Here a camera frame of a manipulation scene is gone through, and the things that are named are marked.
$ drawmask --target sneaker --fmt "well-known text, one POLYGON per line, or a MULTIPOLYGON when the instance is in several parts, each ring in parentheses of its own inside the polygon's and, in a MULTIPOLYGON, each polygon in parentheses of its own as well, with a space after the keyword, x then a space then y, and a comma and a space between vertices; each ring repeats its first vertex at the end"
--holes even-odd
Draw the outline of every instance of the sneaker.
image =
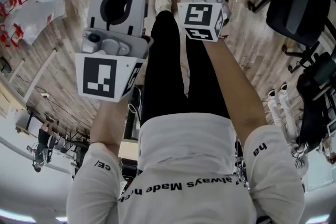
POLYGON ((270 98, 270 97, 275 97, 275 90, 274 89, 269 91, 268 98, 270 98))
POLYGON ((284 83, 283 85, 281 85, 281 90, 282 91, 286 91, 287 90, 287 83, 284 83))
POLYGON ((172 12, 172 0, 155 0, 156 15, 164 10, 172 12))

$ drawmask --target forearm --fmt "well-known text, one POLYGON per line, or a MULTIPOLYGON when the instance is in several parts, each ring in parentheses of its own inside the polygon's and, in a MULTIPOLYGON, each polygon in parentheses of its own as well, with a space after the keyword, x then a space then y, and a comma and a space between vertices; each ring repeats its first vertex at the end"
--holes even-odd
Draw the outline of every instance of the forearm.
POLYGON ((127 104, 127 97, 119 103, 102 101, 90 132, 91 143, 103 143, 116 156, 123 137, 127 104))
POLYGON ((263 103, 226 44, 204 42, 215 69, 232 124, 243 144, 256 128, 266 125, 263 103))

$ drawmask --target t-shirt sleeve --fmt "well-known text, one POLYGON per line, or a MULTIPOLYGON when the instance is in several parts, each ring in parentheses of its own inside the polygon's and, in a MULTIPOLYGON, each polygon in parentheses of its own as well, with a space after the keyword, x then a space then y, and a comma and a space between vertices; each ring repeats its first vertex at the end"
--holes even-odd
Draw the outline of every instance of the t-shirt sleeve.
POLYGON ((250 195, 276 224, 298 223, 304 209, 300 176, 280 128, 254 130, 244 147, 250 195))
POLYGON ((90 145, 68 195, 68 223, 118 223, 121 180, 116 156, 101 143, 90 145))

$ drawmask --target black pants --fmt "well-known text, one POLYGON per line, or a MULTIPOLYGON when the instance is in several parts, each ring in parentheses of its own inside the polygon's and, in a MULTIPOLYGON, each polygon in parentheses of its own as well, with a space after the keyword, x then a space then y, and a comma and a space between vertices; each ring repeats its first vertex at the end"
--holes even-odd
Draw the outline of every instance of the black pants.
POLYGON ((163 115, 211 113, 229 119, 215 70, 203 42, 186 38, 190 68, 188 98, 180 66, 180 34, 171 12, 158 14, 151 36, 145 75, 141 123, 163 115))

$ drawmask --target white shoe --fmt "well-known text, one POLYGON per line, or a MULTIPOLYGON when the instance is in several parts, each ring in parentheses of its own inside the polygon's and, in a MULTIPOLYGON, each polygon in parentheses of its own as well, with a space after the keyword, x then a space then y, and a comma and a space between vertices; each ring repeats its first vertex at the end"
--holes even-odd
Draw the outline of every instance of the white shoe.
POLYGON ((156 15, 164 10, 172 12, 172 0, 155 0, 156 15))

